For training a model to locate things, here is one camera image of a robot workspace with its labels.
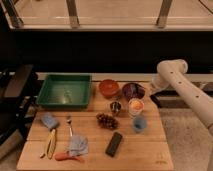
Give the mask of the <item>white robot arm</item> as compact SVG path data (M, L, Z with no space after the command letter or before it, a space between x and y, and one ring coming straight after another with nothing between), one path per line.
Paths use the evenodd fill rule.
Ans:
M151 81L151 93L156 94L171 86L213 136L213 98L184 76L187 70L188 64L185 60L161 61L157 65L157 75Z

